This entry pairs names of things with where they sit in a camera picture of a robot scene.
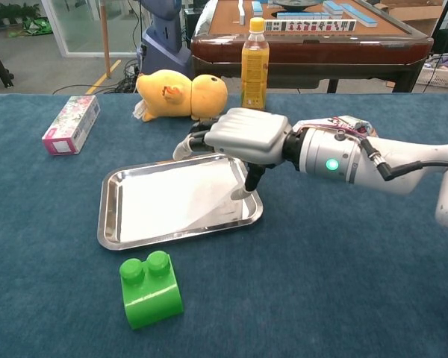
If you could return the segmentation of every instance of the yellow floor line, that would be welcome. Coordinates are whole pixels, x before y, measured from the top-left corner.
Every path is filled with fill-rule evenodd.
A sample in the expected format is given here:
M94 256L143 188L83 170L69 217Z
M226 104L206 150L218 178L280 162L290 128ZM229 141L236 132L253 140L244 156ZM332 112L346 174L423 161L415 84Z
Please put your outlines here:
M112 65L112 67L110 68L110 70L111 70L111 71L114 71L114 69L115 69L116 67L118 67L118 65L119 65L120 63L121 63L121 60L117 60L115 63L113 63L113 65ZM87 91L87 95L90 95L90 94L92 94L93 92L95 92L96 88L98 88L98 86L99 86L100 84L102 84L103 81L104 81L106 78L107 78L107 76L106 76L106 73L105 73L103 76L101 76L101 77L99 78L99 80L97 80L97 82L95 82L95 83L93 84L92 87L90 87L90 89Z

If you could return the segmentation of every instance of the mahjong table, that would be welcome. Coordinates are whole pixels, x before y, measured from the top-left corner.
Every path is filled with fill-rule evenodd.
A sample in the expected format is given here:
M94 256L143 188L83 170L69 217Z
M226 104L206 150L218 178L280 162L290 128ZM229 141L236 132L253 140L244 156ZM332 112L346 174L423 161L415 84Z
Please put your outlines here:
M210 0L203 9L190 46L195 75L240 77L241 49L253 12L251 0L243 0L241 25L238 2ZM395 82L394 92L411 92L433 39L365 1L334 3L350 4L375 19L376 25L368 27L344 13L339 20L316 21L317 26L312 21L304 26L303 19L290 26L290 20L277 19L282 7L261 4L270 44L268 87L315 88L320 80L329 79L328 92L335 92L339 79L379 78ZM305 12L322 13L323 5Z

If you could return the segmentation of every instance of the green led light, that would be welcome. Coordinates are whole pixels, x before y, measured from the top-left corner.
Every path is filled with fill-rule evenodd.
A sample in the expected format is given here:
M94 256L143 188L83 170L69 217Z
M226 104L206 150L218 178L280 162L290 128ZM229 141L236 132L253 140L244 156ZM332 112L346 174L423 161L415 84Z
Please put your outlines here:
M326 167L328 170L337 170L338 169L338 161L335 159L327 160Z

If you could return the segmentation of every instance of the white basket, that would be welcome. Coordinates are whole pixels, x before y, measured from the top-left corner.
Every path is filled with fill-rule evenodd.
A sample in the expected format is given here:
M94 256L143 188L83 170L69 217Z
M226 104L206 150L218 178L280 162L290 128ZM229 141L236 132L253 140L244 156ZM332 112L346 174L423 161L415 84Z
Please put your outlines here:
M448 88L448 70L446 69L435 70L423 67L420 72L420 76L418 76L417 84L424 84L426 86L428 84L428 81L430 81L430 79L431 82L429 83L429 86Z

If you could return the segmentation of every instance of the pink box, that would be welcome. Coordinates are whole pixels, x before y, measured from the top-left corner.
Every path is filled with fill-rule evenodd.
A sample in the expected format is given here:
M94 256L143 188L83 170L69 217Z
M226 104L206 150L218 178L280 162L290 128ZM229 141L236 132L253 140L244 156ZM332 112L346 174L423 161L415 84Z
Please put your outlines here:
M78 154L99 115L95 95L72 96L42 137L52 155Z

